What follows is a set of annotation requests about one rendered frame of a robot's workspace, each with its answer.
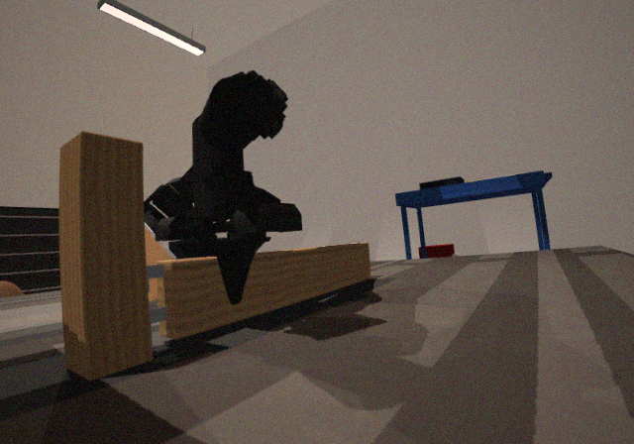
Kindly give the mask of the wooden headboard post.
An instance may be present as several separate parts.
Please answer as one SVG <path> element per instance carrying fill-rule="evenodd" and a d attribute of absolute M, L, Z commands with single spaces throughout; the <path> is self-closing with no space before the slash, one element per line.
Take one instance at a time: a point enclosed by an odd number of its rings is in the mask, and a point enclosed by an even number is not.
<path fill-rule="evenodd" d="M 143 143 L 81 132 L 60 148 L 65 363 L 88 380 L 153 360 Z"/>

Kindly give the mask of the wooden side rail with steel hooks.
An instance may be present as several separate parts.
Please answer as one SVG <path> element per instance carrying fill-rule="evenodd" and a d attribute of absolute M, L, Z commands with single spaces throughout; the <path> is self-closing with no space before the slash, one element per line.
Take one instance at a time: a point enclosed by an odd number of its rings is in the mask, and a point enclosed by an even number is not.
<path fill-rule="evenodd" d="M 370 278 L 370 245 L 355 243 L 256 253 L 239 304 L 231 304 L 217 256 L 159 261 L 147 266 L 158 279 L 160 336 L 180 339 L 261 315 Z"/>

